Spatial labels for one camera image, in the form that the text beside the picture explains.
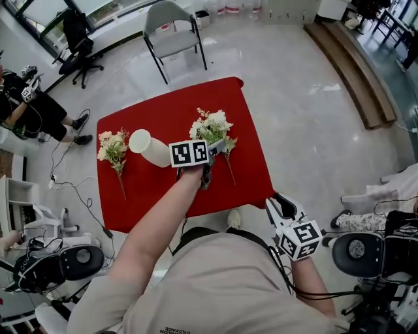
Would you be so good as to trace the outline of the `white vase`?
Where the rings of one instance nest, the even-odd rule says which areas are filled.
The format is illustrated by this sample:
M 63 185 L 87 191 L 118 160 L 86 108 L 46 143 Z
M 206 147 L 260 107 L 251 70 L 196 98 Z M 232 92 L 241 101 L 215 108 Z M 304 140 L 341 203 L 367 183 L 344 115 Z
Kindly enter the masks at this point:
M 160 168 L 170 166 L 169 147 L 152 137 L 147 130 L 138 129 L 132 133 L 129 138 L 129 149 Z

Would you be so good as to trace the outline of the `black office chair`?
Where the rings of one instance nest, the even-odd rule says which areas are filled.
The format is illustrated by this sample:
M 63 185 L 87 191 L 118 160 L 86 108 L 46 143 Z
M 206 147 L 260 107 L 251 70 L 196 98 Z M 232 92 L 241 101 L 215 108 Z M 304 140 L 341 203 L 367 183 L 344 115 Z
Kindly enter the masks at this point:
M 89 70 L 98 69 L 103 71 L 102 65 L 95 64 L 101 54 L 92 55 L 94 42 L 88 37 L 86 15 L 78 13 L 75 9 L 69 9 L 63 20 L 63 33 L 67 39 L 67 47 L 60 51 L 54 59 L 61 63 L 59 74 L 67 76 L 78 70 L 77 75 L 72 79 L 76 85 L 77 79 L 81 76 L 81 88 L 85 89 L 86 76 Z

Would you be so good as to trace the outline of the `pink flower bouquet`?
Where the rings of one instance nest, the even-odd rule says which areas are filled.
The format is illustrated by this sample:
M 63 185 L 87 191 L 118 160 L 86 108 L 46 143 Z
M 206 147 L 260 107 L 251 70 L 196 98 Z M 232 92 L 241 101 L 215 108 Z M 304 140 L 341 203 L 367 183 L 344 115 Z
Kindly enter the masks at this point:
M 108 161 L 111 168 L 116 172 L 118 181 L 121 187 L 124 200 L 126 200 L 125 189 L 121 175 L 126 163 L 126 152 L 129 148 L 129 132 L 124 128 L 113 133 L 111 131 L 104 131 L 98 134 L 99 150 L 97 153 L 97 160 Z

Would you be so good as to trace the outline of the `white flower bouquet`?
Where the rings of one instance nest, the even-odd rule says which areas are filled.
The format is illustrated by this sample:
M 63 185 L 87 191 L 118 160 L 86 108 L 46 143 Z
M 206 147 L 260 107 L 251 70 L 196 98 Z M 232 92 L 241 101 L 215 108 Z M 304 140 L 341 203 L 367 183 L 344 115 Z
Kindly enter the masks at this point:
M 225 157 L 233 179 L 233 184 L 235 185 L 236 182 L 229 162 L 229 157 L 231 151 L 235 148 L 237 139 L 232 139 L 228 135 L 233 124 L 227 121 L 226 114 L 223 110 L 205 112 L 203 109 L 197 108 L 197 112 L 200 117 L 193 122 L 190 128 L 189 136 L 191 140 L 206 140 L 208 146 L 220 139 L 224 138 L 226 140 L 225 149 L 218 155 L 223 155 Z

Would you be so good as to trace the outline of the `white side cabinet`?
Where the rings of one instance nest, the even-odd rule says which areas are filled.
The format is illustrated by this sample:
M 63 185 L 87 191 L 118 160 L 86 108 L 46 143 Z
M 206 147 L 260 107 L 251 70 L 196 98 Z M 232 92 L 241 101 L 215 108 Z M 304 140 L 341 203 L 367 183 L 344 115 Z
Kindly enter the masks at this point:
M 21 230 L 36 220 L 34 205 L 39 203 L 39 185 L 27 181 L 0 178 L 0 231 L 3 236 Z

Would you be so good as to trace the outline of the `white checked cloth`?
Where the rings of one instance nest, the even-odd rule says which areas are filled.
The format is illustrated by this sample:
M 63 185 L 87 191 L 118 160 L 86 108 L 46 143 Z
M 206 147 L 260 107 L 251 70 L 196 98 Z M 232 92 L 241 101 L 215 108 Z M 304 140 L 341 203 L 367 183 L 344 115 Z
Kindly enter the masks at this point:
M 414 212 L 418 205 L 418 163 L 382 177 L 380 185 L 367 185 L 363 194 L 342 196 L 341 202 L 367 212 Z

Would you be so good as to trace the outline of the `grey lockers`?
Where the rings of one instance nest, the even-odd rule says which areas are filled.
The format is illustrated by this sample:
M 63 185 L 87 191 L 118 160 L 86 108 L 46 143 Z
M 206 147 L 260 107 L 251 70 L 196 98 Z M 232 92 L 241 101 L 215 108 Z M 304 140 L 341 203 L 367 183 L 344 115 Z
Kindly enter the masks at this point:
M 304 25 L 314 21 L 321 0 L 262 0 L 265 24 Z

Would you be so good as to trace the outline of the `red tablecloth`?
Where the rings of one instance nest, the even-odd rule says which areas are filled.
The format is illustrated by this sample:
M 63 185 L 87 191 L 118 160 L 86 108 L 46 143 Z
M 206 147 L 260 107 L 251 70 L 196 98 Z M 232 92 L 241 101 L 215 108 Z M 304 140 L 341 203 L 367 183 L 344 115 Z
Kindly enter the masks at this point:
M 274 195 L 263 150 L 236 77 L 200 83 L 160 95 L 110 114 L 98 121 L 98 132 L 147 130 L 165 144 L 189 137 L 198 109 L 225 112 L 236 146 L 229 158 L 217 156 L 209 187 L 198 192 L 189 217 L 242 205 L 264 208 Z M 176 170 L 160 168 L 141 155 L 127 152 L 121 175 L 107 161 L 97 162 L 99 197 L 104 225 L 129 232 L 176 181 Z

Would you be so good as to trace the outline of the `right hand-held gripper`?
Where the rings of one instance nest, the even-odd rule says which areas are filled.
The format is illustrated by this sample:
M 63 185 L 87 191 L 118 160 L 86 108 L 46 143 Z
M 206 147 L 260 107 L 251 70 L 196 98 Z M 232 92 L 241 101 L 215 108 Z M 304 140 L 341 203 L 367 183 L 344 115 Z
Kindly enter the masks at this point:
M 305 216 L 302 205 L 295 199 L 276 192 L 274 198 L 267 198 L 265 209 L 271 225 L 279 237 L 278 247 L 292 261 L 312 256 L 323 240 L 323 234 L 316 220 Z M 282 219 L 300 219 L 282 226 Z

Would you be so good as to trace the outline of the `person's beige shirt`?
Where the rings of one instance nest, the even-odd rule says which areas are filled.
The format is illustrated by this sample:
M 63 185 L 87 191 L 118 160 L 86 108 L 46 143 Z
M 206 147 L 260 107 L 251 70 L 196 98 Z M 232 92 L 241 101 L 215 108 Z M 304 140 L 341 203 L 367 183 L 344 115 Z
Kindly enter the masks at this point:
M 271 256 L 243 237 L 215 233 L 182 247 L 161 281 L 140 293 L 92 280 L 67 334 L 339 334 L 342 324 L 289 294 Z

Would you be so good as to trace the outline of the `wooden step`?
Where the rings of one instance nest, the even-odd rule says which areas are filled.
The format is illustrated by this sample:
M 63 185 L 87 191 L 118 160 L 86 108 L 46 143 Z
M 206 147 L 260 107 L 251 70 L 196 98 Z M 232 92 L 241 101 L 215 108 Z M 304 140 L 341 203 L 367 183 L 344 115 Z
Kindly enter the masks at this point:
M 304 26 L 345 85 L 367 130 L 390 127 L 398 106 L 388 86 L 362 46 L 340 22 Z

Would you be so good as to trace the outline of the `small waste bin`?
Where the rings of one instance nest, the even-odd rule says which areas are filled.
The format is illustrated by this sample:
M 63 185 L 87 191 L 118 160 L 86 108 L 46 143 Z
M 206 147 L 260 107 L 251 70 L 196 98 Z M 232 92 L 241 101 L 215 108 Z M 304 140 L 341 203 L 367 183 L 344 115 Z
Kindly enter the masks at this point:
M 199 10 L 195 13 L 197 27 L 204 29 L 210 26 L 210 13 L 207 10 Z

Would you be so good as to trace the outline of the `person's left forearm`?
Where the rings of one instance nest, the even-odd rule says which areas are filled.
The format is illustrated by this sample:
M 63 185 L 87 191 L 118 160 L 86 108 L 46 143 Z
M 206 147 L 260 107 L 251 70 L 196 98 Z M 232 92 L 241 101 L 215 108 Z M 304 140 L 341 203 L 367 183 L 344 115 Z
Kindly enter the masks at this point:
M 108 276 L 147 286 L 201 187 L 202 166 L 186 168 L 180 179 L 141 218 L 123 243 Z

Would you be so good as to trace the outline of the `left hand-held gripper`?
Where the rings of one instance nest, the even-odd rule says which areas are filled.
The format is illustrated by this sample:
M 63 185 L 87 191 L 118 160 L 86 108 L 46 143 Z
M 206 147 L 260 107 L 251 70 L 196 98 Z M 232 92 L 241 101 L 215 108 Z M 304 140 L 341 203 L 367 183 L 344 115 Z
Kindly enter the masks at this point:
M 169 144 L 171 166 L 177 169 L 176 179 L 179 180 L 185 168 L 203 165 L 201 189 L 206 190 L 212 179 L 213 157 L 222 153 L 225 146 L 224 138 L 209 146 L 206 140 L 188 140 Z

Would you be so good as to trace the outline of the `black backpack rig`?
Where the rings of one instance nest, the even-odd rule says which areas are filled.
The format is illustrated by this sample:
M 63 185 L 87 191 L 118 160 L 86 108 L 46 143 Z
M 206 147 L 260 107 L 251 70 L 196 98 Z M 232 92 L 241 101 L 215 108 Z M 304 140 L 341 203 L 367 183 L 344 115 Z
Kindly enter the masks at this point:
M 326 237 L 332 259 L 343 273 L 364 279 L 382 278 L 397 284 L 418 284 L 418 235 L 395 232 L 348 232 Z
M 98 273 L 105 262 L 105 255 L 95 245 L 76 245 L 57 253 L 21 256 L 13 270 L 13 283 L 7 292 L 46 294 L 66 281 L 79 281 Z

